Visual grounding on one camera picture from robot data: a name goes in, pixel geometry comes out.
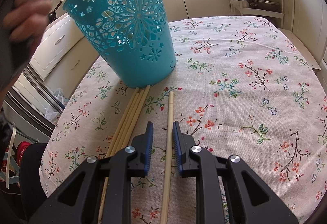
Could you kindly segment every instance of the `wooden stick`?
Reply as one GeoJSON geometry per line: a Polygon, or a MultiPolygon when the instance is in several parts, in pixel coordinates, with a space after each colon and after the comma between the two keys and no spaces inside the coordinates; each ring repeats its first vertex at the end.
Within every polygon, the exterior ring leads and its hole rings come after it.
{"type": "MultiPolygon", "coordinates": [[[[141,90],[140,93],[137,93],[134,97],[134,101],[132,103],[131,112],[127,119],[127,121],[123,124],[121,131],[119,132],[119,139],[117,139],[116,144],[114,148],[112,149],[110,156],[113,156],[116,152],[118,152],[121,149],[121,146],[123,144],[124,138],[126,136],[127,130],[130,127],[130,123],[132,122],[133,116],[135,114],[135,111],[138,107],[138,104],[140,102],[141,96],[140,94],[143,94],[144,90],[141,90]]],[[[104,209],[104,202],[105,202],[105,196],[107,192],[107,186],[108,186],[109,178],[106,177],[104,180],[103,188],[102,188],[102,195],[101,195],[101,204],[99,209],[99,215],[98,215],[98,223],[102,220],[103,215],[103,209],[104,209]]]]}
{"type": "Polygon", "coordinates": [[[148,95],[149,90],[150,90],[150,86],[148,85],[145,88],[145,91],[144,91],[144,93],[142,95],[142,98],[140,100],[140,103],[139,103],[139,105],[137,107],[137,110],[135,112],[135,115],[133,117],[133,120],[132,120],[132,122],[130,124],[130,127],[128,128],[128,131],[126,133],[126,137],[125,137],[125,139],[123,141],[123,144],[122,144],[122,148],[127,147],[128,142],[130,141],[130,136],[132,135],[132,132],[134,130],[134,127],[136,125],[136,122],[137,122],[137,120],[138,120],[138,118],[140,116],[141,110],[143,108],[143,105],[144,105],[145,99],[147,98],[147,95],[148,95]]]}
{"type": "MultiPolygon", "coordinates": [[[[130,114],[132,112],[133,106],[134,106],[134,104],[136,103],[136,100],[137,100],[136,95],[138,95],[138,91],[139,90],[140,89],[138,87],[134,90],[133,95],[130,98],[130,101],[127,104],[127,107],[126,107],[126,109],[124,111],[124,114],[122,115],[122,118],[121,118],[121,120],[120,120],[120,122],[119,122],[119,124],[117,126],[117,129],[115,131],[115,134],[113,135],[112,141],[111,141],[111,143],[110,143],[110,145],[108,147],[108,151],[107,151],[107,154],[105,155],[105,158],[110,157],[111,152],[114,149],[114,146],[115,146],[116,142],[117,141],[119,142],[119,136],[122,134],[122,132],[124,130],[124,128],[123,129],[121,129],[121,128],[122,128],[123,124],[125,122],[127,122],[127,119],[128,119],[128,117],[130,116],[130,114]]],[[[105,178],[104,186],[107,186],[107,184],[108,184],[108,177],[105,178]]],[[[101,200],[106,195],[106,191],[104,191],[104,190],[105,190],[105,188],[103,187],[103,189],[102,189],[102,195],[101,195],[101,200]]]]}
{"type": "Polygon", "coordinates": [[[165,164],[165,177],[163,179],[164,185],[163,185],[163,193],[162,193],[160,224],[167,224],[167,218],[168,218],[171,160],[172,160],[172,153],[173,153],[173,122],[174,122],[174,93],[171,91],[169,92],[166,164],[165,164]]]}
{"type": "Polygon", "coordinates": [[[135,118],[135,112],[138,109],[138,106],[139,106],[139,103],[140,103],[140,100],[142,98],[143,93],[144,93],[144,90],[142,89],[141,92],[139,93],[139,96],[137,97],[137,101],[136,101],[136,103],[135,103],[135,105],[133,107],[133,110],[132,110],[132,113],[131,113],[130,117],[128,118],[128,121],[126,123],[126,126],[124,127],[124,131],[122,133],[122,136],[119,139],[119,144],[118,144],[118,147],[116,149],[116,152],[113,153],[112,156],[114,154],[116,154],[119,150],[121,150],[122,148],[124,148],[123,142],[125,141],[125,138],[127,137],[127,132],[129,131],[130,124],[132,123],[132,121],[135,118]]]}
{"type": "Polygon", "coordinates": [[[115,131],[115,134],[112,137],[111,144],[108,147],[108,151],[107,151],[107,154],[106,154],[105,158],[108,158],[110,156],[111,151],[112,151],[112,149],[113,149],[113,147],[115,145],[115,142],[117,141],[118,134],[119,134],[119,132],[120,132],[122,126],[123,126],[123,123],[124,123],[124,121],[126,119],[126,116],[127,116],[128,112],[129,112],[129,109],[131,108],[134,97],[139,92],[139,90],[140,89],[138,87],[134,90],[134,93],[133,93],[132,97],[130,98],[130,101],[128,102],[127,107],[126,107],[126,109],[124,111],[124,114],[122,115],[122,118],[120,119],[120,122],[119,122],[119,124],[117,126],[117,129],[115,131]]]}
{"type": "Polygon", "coordinates": [[[126,118],[125,118],[125,121],[124,121],[122,127],[120,128],[120,131],[119,131],[119,134],[118,134],[117,140],[116,140],[114,146],[112,147],[112,150],[111,150],[111,152],[109,153],[109,156],[112,156],[112,155],[114,155],[114,154],[116,153],[116,149],[117,149],[117,147],[118,147],[118,145],[119,145],[119,140],[121,139],[121,136],[122,136],[122,133],[123,133],[124,128],[125,128],[125,126],[126,126],[126,123],[127,123],[128,119],[130,118],[130,116],[131,116],[131,114],[132,114],[132,110],[133,110],[133,108],[134,108],[134,106],[135,106],[135,104],[136,104],[136,101],[137,101],[137,98],[138,98],[139,95],[140,95],[139,93],[136,93],[136,94],[135,94],[135,97],[134,97],[134,99],[133,99],[132,105],[130,106],[130,109],[128,110],[128,113],[127,113],[127,116],[126,116],[126,118]]]}
{"type": "MultiPolygon", "coordinates": [[[[147,98],[147,95],[148,95],[149,90],[150,90],[150,86],[148,85],[145,88],[145,90],[141,90],[140,95],[138,96],[138,97],[140,97],[140,100],[139,100],[139,103],[138,103],[136,112],[134,112],[135,114],[134,115],[132,115],[132,114],[130,115],[130,117],[133,116],[133,118],[132,118],[131,123],[129,125],[129,128],[127,130],[127,133],[125,134],[126,136],[125,136],[125,138],[124,138],[124,140],[123,140],[123,142],[121,144],[121,147],[122,148],[125,148],[127,146],[128,142],[129,142],[129,140],[130,140],[130,136],[131,136],[131,134],[133,132],[133,129],[135,127],[135,124],[137,122],[137,119],[138,119],[138,117],[140,115],[140,112],[141,112],[141,110],[143,108],[143,104],[145,102],[145,99],[147,98]]],[[[104,185],[103,185],[103,189],[102,189],[101,204],[100,204],[99,215],[98,215],[98,223],[101,223],[102,216],[103,216],[104,202],[105,202],[105,194],[106,194],[106,191],[107,191],[107,185],[108,185],[108,177],[106,177],[105,182],[104,182],[104,185]]]]}

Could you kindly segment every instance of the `drawer handle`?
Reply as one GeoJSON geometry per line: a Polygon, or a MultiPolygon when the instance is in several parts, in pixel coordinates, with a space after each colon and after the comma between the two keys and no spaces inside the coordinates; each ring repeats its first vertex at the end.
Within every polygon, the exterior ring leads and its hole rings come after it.
{"type": "Polygon", "coordinates": [[[63,38],[65,37],[65,35],[63,35],[60,39],[58,39],[56,42],[55,42],[55,45],[57,45],[59,42],[61,42],[63,40],[63,38]]]}
{"type": "Polygon", "coordinates": [[[78,60],[77,63],[74,65],[74,67],[71,70],[73,70],[78,65],[79,62],[80,61],[78,60]]]}

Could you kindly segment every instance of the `utensil holder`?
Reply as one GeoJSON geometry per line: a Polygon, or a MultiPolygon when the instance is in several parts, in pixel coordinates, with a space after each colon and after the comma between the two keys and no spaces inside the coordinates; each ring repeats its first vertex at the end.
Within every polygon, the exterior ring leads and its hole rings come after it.
{"type": "Polygon", "coordinates": [[[63,9],[127,86],[154,85],[174,69],[162,0],[67,0],[63,9]]]}

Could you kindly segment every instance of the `drawer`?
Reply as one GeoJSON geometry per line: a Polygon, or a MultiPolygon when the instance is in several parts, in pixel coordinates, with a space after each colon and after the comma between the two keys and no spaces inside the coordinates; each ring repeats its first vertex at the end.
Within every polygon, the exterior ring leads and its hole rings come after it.
{"type": "Polygon", "coordinates": [[[31,66],[43,80],[63,56],[84,37],[73,19],[66,20],[60,22],[59,25],[63,24],[50,35],[45,32],[41,44],[30,61],[31,66]]]}
{"type": "Polygon", "coordinates": [[[98,57],[98,52],[83,38],[55,66],[44,84],[52,91],[62,88],[65,98],[70,98],[98,57]]]}

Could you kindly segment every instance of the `table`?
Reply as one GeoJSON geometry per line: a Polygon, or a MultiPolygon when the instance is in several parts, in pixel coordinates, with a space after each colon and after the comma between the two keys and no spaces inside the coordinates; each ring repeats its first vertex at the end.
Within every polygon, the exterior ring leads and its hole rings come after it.
{"type": "MultiPolygon", "coordinates": [[[[150,89],[132,135],[154,123],[149,175],[132,179],[132,222],[159,223],[168,93],[174,91],[182,132],[214,155],[242,157],[303,223],[327,189],[327,96],[309,64],[264,18],[208,17],[169,27],[176,68],[150,89]]],[[[47,196],[85,158],[106,154],[132,93],[102,58],[95,62],[42,157],[47,196]]],[[[176,167],[171,173],[168,223],[195,223],[195,179],[181,179],[176,167]]]]}

